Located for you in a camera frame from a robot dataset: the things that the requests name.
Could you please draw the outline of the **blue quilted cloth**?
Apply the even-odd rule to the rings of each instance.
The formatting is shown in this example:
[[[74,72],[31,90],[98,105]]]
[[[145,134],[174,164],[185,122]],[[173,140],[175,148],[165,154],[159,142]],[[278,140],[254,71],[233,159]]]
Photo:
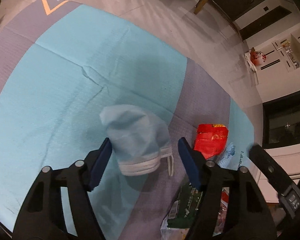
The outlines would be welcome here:
[[[228,168],[233,156],[235,155],[235,149],[236,147],[233,142],[226,146],[225,150],[217,159],[217,165],[221,168]]]

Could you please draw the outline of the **green snack bag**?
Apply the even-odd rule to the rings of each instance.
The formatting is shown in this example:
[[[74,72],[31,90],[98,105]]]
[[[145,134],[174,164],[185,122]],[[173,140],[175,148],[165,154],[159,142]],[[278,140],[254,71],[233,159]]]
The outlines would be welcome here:
[[[167,227],[189,229],[196,216],[202,193],[190,183],[184,184],[167,215]]]

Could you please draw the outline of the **clear printed snack bag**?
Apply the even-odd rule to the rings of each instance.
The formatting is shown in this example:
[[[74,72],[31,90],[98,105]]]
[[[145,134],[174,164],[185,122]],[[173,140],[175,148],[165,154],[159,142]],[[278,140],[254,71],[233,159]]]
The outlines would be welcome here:
[[[229,202],[229,188],[224,187],[222,189],[221,201],[220,201],[220,209],[218,212],[218,218],[216,222],[216,226],[214,229],[213,235],[219,235],[223,232],[226,213],[228,209]],[[167,227],[167,215],[162,221],[160,232],[162,239],[185,239],[189,229],[174,229]]]

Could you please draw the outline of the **red paper envelope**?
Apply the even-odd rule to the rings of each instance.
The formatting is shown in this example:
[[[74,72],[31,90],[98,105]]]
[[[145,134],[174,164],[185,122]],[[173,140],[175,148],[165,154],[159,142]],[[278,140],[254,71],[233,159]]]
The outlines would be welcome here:
[[[223,152],[228,139],[228,129],[222,124],[200,124],[194,140],[194,150],[200,152],[205,159]]]

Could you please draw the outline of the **blue face mask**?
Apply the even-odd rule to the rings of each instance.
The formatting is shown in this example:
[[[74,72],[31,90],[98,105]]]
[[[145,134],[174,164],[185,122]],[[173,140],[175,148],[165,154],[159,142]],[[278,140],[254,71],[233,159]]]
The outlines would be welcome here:
[[[100,113],[119,169],[124,176],[141,176],[156,171],[162,158],[174,175],[171,137],[164,120],[134,105],[113,105]]]

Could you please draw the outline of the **white cabinet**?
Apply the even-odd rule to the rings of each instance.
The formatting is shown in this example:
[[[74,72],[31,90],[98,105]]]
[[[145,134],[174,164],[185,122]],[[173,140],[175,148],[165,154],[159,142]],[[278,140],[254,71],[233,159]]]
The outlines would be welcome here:
[[[300,91],[300,23],[255,47],[266,61],[253,72],[262,102]]]

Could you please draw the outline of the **red and white bag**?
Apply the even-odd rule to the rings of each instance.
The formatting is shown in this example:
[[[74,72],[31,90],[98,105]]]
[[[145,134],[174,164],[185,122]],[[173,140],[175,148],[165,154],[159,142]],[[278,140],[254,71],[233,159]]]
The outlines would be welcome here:
[[[266,61],[266,55],[261,51],[256,51],[254,47],[244,54],[244,58],[253,72],[256,72],[257,67]]]

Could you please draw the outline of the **teal and grey floor mat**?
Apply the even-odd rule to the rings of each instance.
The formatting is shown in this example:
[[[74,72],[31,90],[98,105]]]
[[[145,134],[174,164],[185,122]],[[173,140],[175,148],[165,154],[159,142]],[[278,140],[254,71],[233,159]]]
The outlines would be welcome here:
[[[141,176],[124,176],[113,154],[89,194],[107,239],[159,239],[160,226],[185,176],[177,152],[198,125],[224,124],[237,153],[255,130],[206,67],[241,67],[236,51],[209,54],[196,64],[133,23],[66,0],[36,0],[0,33],[0,223],[12,231],[44,166],[68,167],[106,137],[100,113],[134,105],[164,120],[167,159]]]

